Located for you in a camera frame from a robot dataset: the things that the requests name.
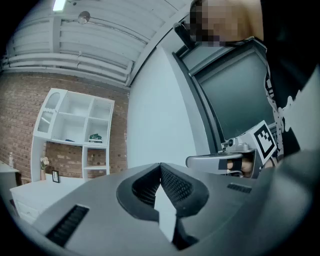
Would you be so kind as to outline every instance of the white shelving unit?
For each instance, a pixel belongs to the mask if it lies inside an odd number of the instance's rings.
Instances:
[[[31,148],[31,180],[40,180],[40,158],[44,142],[82,147],[82,177],[88,170],[109,170],[109,140],[114,101],[87,94],[52,88],[38,114]],[[89,142],[98,134],[102,143]],[[87,166],[88,149],[106,150],[106,165]]]

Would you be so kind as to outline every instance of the bottle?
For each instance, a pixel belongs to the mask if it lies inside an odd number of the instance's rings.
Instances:
[[[13,156],[12,152],[10,152],[10,155],[9,155],[9,166],[11,168],[14,168],[14,156]]]

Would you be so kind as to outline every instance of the picture frame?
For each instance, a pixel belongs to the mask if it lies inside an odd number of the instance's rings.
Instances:
[[[55,183],[60,183],[59,171],[52,170],[52,181]]]

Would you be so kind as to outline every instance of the brick wall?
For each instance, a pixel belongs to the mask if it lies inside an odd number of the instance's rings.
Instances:
[[[114,100],[110,132],[110,172],[127,167],[126,136],[128,93],[102,88],[88,79],[47,73],[7,73],[0,76],[0,160],[14,167],[22,177],[30,178],[30,155],[34,125],[49,90],[65,89]],[[44,153],[61,176],[82,176],[82,147],[47,142]],[[88,165],[105,165],[104,150],[88,150]],[[91,171],[89,177],[103,175]]]

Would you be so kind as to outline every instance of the ceiling light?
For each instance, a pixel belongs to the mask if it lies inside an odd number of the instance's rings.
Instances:
[[[54,6],[53,6],[53,11],[62,11],[65,7],[66,0],[55,0]]]

